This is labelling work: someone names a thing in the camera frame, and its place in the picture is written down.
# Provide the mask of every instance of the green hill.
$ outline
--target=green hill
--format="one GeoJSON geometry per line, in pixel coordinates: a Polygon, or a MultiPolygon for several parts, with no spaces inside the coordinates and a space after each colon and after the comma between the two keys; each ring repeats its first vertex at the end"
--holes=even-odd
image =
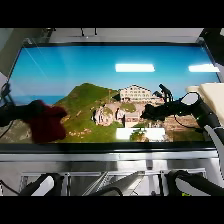
{"type": "MultiPolygon", "coordinates": [[[[111,90],[110,97],[118,94],[111,90]]],[[[68,112],[68,119],[64,121],[67,137],[57,142],[114,142],[116,129],[122,127],[117,122],[110,126],[97,126],[91,120],[93,111],[100,105],[108,103],[109,89],[84,83],[76,86],[65,98],[55,105],[62,106],[68,112]]]]}

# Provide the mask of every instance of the black border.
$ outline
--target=black border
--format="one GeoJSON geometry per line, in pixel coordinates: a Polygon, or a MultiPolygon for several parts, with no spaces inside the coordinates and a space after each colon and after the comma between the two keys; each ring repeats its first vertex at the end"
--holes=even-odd
{"type": "MultiPolygon", "coordinates": [[[[13,64],[9,79],[23,48],[51,46],[192,46],[201,47],[199,43],[170,42],[69,42],[23,44],[13,64]]],[[[204,45],[212,62],[214,59],[204,45]]],[[[103,153],[146,153],[146,152],[187,152],[216,150],[212,141],[180,142],[116,142],[116,143],[49,143],[49,144],[0,144],[0,154],[103,154],[103,153]]]]}

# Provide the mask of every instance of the red object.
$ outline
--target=red object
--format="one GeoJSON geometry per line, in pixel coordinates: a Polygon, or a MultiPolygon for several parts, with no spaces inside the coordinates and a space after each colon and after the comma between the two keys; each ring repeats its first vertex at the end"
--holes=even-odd
{"type": "Polygon", "coordinates": [[[30,126],[33,142],[47,143],[64,139],[66,131],[60,120],[67,115],[66,111],[62,107],[50,107],[41,100],[39,102],[44,106],[44,112],[32,119],[23,120],[30,126]]]}

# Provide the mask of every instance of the white building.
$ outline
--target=white building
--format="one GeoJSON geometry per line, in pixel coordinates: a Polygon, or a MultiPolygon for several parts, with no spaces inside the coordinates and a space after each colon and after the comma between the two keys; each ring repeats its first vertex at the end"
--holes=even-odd
{"type": "Polygon", "coordinates": [[[120,89],[121,102],[148,102],[151,98],[151,91],[141,86],[131,85],[120,89]]]}

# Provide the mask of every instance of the blue sky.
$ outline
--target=blue sky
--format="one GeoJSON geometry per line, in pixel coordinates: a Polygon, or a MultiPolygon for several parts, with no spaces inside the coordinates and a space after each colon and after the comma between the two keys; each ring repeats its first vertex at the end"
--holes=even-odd
{"type": "Polygon", "coordinates": [[[88,82],[120,89],[136,84],[152,92],[162,83],[178,98],[185,88],[219,82],[216,73],[189,72],[189,65],[211,63],[200,47],[57,46],[22,49],[10,83],[12,96],[66,96],[88,82]],[[115,64],[153,64],[155,72],[116,72],[115,64]]]}

